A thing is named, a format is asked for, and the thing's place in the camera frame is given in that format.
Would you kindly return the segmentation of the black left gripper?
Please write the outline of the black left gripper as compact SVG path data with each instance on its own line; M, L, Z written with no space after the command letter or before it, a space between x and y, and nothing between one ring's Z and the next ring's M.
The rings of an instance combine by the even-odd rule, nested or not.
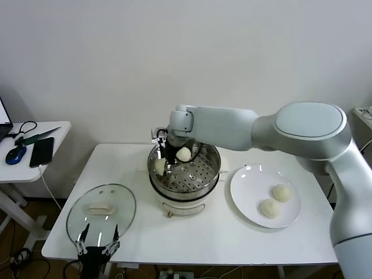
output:
M114 255L120 248L118 225L115 227L112 241L104 247L87 247L85 239L88 234L90 224L88 223L75 241L75 247L78 254L78 260L83 265L80 278L95 279L98 278L102 267L110 261L111 255Z

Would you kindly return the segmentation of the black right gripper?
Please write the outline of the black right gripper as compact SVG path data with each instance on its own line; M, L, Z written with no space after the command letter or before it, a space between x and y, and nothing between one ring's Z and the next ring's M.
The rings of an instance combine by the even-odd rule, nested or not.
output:
M165 148L161 142L158 143L158 147L158 158L164 158L165 153L165 158L167 160L164 164L164 175L170 176L173 173L173 165L176 163L178 148L170 145L168 142L165 142Z

